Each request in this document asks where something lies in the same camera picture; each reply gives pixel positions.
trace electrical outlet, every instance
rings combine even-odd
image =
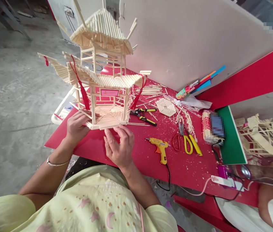
[[[64,10],[69,17],[74,18],[73,10],[70,7],[64,6]]]

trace bundle of wooden sticks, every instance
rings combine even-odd
[[[143,91],[141,93],[141,95],[159,95],[159,94],[168,94],[167,92],[163,93],[162,92],[162,85],[149,85],[149,86],[145,86],[143,88]],[[141,88],[137,88],[135,89],[136,94],[139,94]]]

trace concrete floor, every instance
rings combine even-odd
[[[51,15],[37,16],[20,16],[31,42],[0,24],[0,42],[6,46],[0,47],[0,196],[16,194],[52,152],[44,147],[57,128],[51,115],[71,88],[53,68],[45,66],[37,52],[61,63],[65,62],[62,51],[79,55],[78,47],[62,39]],[[163,205],[171,202],[168,210],[185,231],[212,231],[210,224],[174,203],[170,195],[176,186],[170,192],[160,189],[155,182],[152,186]]]

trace silver bangle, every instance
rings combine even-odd
[[[46,163],[47,163],[48,165],[51,165],[51,166],[54,166],[54,167],[58,167],[58,166],[65,165],[66,163],[68,163],[68,162],[70,161],[70,159],[69,159],[69,160],[67,160],[66,162],[61,163],[61,164],[53,164],[53,163],[50,162],[49,158],[50,158],[50,156],[47,158]]]

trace red ribbon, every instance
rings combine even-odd
[[[45,59],[45,65],[49,66],[49,61],[47,60],[46,56],[44,56],[44,59]]]
[[[88,99],[88,96],[87,96],[87,93],[86,93],[86,90],[84,88],[84,86],[82,85],[82,82],[80,81],[79,79],[79,76],[78,76],[78,73],[76,72],[76,66],[75,66],[75,61],[74,61],[74,58],[73,56],[71,55],[72,59],[73,59],[73,63],[74,63],[74,69],[72,67],[72,64],[71,64],[71,61],[70,61],[70,66],[72,68],[72,70],[74,71],[78,81],[79,81],[79,85],[80,85],[80,88],[81,88],[81,94],[82,94],[82,98],[83,98],[83,102],[84,102],[84,105],[85,105],[85,109],[86,110],[90,110],[90,107],[89,107],[89,99]]]
[[[142,82],[142,87],[141,87],[141,89],[140,89],[139,94],[136,96],[136,98],[133,100],[133,102],[132,102],[131,105],[130,105],[130,109],[132,109],[132,110],[135,110],[135,109],[136,109],[137,102],[139,101],[139,98],[140,98],[140,96],[141,96],[141,93],[142,93],[142,91],[143,91],[143,88],[144,88],[144,86],[146,85],[146,82],[147,82],[147,78],[146,78],[146,81],[145,81],[145,83],[144,83],[144,76],[143,76],[142,74],[140,74],[140,73],[139,73],[139,75],[142,76],[143,82]]]

